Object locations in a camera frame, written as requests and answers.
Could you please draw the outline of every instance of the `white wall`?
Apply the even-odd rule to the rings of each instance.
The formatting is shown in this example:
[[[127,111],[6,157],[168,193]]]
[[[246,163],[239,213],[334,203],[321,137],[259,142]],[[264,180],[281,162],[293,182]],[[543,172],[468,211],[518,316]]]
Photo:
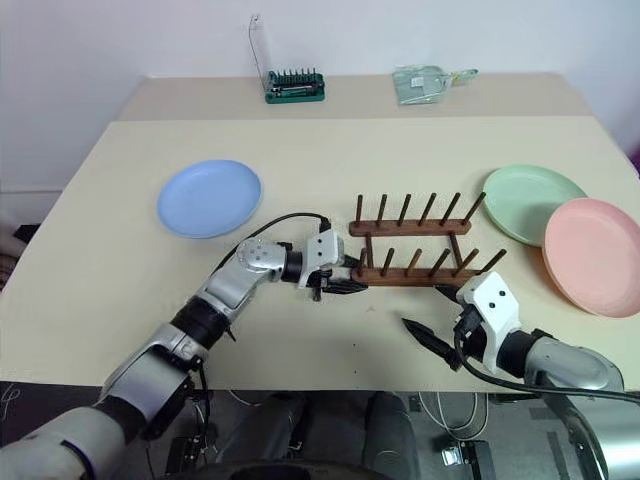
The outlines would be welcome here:
[[[254,12],[275,65],[560,72],[624,150],[640,142],[634,0],[4,0],[2,189],[63,188],[146,75],[253,74]],[[24,217],[28,194],[9,195]]]

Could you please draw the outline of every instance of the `blue plate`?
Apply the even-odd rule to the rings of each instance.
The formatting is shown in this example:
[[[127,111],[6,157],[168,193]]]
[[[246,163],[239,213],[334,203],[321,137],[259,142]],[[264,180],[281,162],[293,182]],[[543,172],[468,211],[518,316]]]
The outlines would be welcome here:
[[[260,179],[244,163],[208,160],[169,180],[158,197],[158,217],[176,235],[215,237],[246,222],[261,195]]]

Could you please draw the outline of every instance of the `wooden peg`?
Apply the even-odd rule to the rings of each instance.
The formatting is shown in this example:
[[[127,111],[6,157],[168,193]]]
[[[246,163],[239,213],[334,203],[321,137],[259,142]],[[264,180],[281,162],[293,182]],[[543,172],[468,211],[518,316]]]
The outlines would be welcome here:
[[[364,241],[367,247],[367,267],[373,268],[373,245],[371,242],[371,235],[367,235]]]
[[[400,210],[400,217],[398,218],[398,226],[402,225],[404,221],[404,216],[407,213],[407,208],[409,208],[409,202],[411,201],[411,194],[407,193],[404,197],[404,203],[402,204],[402,210]]]
[[[358,205],[356,207],[356,226],[360,226],[360,218],[362,217],[362,195],[358,195]]]
[[[449,250],[448,248],[444,249],[444,252],[442,252],[442,255],[440,255],[440,258],[438,259],[438,261],[436,262],[436,264],[433,266],[433,268],[429,271],[429,276],[433,277],[436,272],[438,270],[440,270],[440,267],[442,266],[442,264],[444,263],[444,261],[447,259],[447,257],[449,256],[449,254],[451,253],[451,250]]]
[[[395,253],[395,250],[393,248],[390,248],[389,251],[387,252],[387,258],[385,258],[384,266],[382,267],[382,271],[380,272],[381,277],[384,277],[387,274],[387,271],[389,270],[389,265],[391,265],[391,259],[393,258],[394,253]]]
[[[376,220],[376,225],[379,227],[382,222],[382,215],[384,214],[384,207],[387,204],[387,194],[382,194],[382,198],[380,199],[380,210],[378,210],[378,219]]]
[[[415,268],[416,263],[418,263],[418,259],[420,258],[420,255],[422,255],[422,249],[418,248],[416,250],[416,253],[413,254],[413,257],[411,258],[411,261],[409,262],[409,266],[404,271],[404,276],[405,277],[408,277],[411,274],[411,271]]]
[[[469,255],[467,255],[467,258],[465,258],[462,263],[460,265],[458,265],[458,268],[455,269],[455,271],[451,274],[454,277],[457,277],[458,274],[464,270],[466,268],[467,265],[469,265],[471,263],[471,260],[473,260],[474,258],[476,258],[476,255],[478,254],[479,250],[477,248],[474,248],[473,250],[471,250],[471,253]]]
[[[358,275],[362,276],[362,269],[364,268],[364,262],[367,257],[367,249],[360,250],[360,263],[358,263]]]
[[[425,219],[427,218],[427,215],[429,214],[429,210],[431,210],[431,207],[433,206],[433,202],[435,202],[436,200],[436,194],[432,193],[431,196],[429,197],[429,201],[427,202],[427,206],[424,207],[424,211],[422,212],[422,216],[420,217],[420,221],[418,222],[418,226],[421,227],[422,224],[424,223]]]
[[[442,220],[440,220],[440,226],[443,226],[447,222],[449,215],[451,215],[451,212],[453,212],[453,209],[456,206],[456,203],[458,203],[459,199],[460,199],[460,192],[456,193],[451,199],[451,203],[447,207],[447,211],[444,212],[444,217],[442,217]]]
[[[453,258],[456,261],[456,265],[460,266],[462,263],[462,254],[460,253],[460,245],[458,245],[458,237],[456,237],[455,233],[450,233],[449,240],[451,241],[451,248],[453,249]]]
[[[487,264],[484,266],[482,270],[480,270],[479,273],[484,273],[491,270],[495,266],[495,264],[498,263],[500,259],[504,257],[506,254],[507,254],[507,251],[504,248],[500,250],[498,253],[494,255],[494,257],[491,260],[487,262]]]
[[[462,225],[466,225],[467,222],[469,221],[469,219],[471,219],[471,216],[476,213],[476,210],[478,209],[478,207],[480,205],[482,205],[482,201],[484,200],[484,197],[486,197],[487,194],[482,192],[478,198],[476,199],[476,201],[473,203],[473,205],[471,206],[471,208],[469,209],[469,211],[467,212],[467,216],[464,217],[464,219],[462,220]]]

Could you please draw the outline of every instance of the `beige tabletop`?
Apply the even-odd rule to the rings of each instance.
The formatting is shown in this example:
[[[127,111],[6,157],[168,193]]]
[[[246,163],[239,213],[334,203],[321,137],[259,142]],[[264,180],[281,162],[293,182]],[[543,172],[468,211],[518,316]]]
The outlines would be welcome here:
[[[156,217],[158,193],[180,169],[216,158],[239,160],[256,171],[264,186],[260,207],[228,235],[172,235]],[[0,375],[100,385],[158,325],[171,320],[236,242],[274,217],[294,210],[327,215],[343,234],[347,253],[355,255],[363,242],[348,236],[347,224],[358,193],[365,196],[366,216],[374,215],[381,193],[389,194],[390,216],[405,193],[413,194],[407,218],[417,216],[432,191],[438,193],[434,215],[456,191],[463,194],[456,211],[464,212],[486,176],[513,163],[551,167],[640,221],[637,176],[586,110],[114,122],[0,297]],[[299,246],[316,228],[311,220],[289,221],[264,237]],[[542,328],[601,352],[621,369],[627,388],[640,388],[633,348],[640,315],[611,320],[578,309],[552,286],[540,250],[506,237],[482,211],[460,243],[463,251],[480,250],[477,266],[500,248],[508,250],[496,270],[520,301],[526,330]],[[420,246],[425,253],[419,266],[428,266],[445,245],[442,239],[376,239],[378,261],[389,246],[396,248],[398,266]],[[427,288],[373,287],[314,303],[307,290],[264,285],[233,325],[238,342],[223,337],[211,350],[209,382],[238,389],[493,390],[466,372],[449,370],[400,322],[401,316],[419,320],[450,340],[458,312]]]

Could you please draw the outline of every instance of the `floor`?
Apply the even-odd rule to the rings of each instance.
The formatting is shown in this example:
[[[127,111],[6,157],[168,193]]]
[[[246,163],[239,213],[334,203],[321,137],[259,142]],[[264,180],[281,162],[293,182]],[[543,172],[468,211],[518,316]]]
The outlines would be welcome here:
[[[99,389],[59,385],[7,384],[2,387],[2,445],[15,441],[63,411],[95,401]],[[268,393],[237,392],[244,400],[259,401]],[[422,478],[438,480],[471,479],[469,467],[445,467],[438,445],[448,443],[444,430],[424,412],[415,393],[398,393],[410,408],[410,417],[418,444]],[[364,439],[364,412],[371,392],[315,392],[312,395],[314,421],[305,445],[305,457],[347,463],[359,463]],[[437,417],[433,393],[423,400]],[[241,404],[226,391],[214,393],[212,423],[216,445],[224,445],[238,422],[252,407]],[[447,423],[459,425],[472,409],[471,394],[442,394]],[[478,414],[469,427],[477,431],[484,420],[484,400],[480,397]],[[174,436],[190,435],[195,430],[196,411],[188,403],[169,430],[159,440],[147,444],[138,441],[126,452],[115,474],[118,479],[151,478],[146,460],[149,449],[156,475],[164,473],[169,444]],[[497,479],[541,480],[581,479],[575,453],[567,441],[560,420],[541,400],[515,403],[489,403],[487,427],[479,439],[489,442]]]

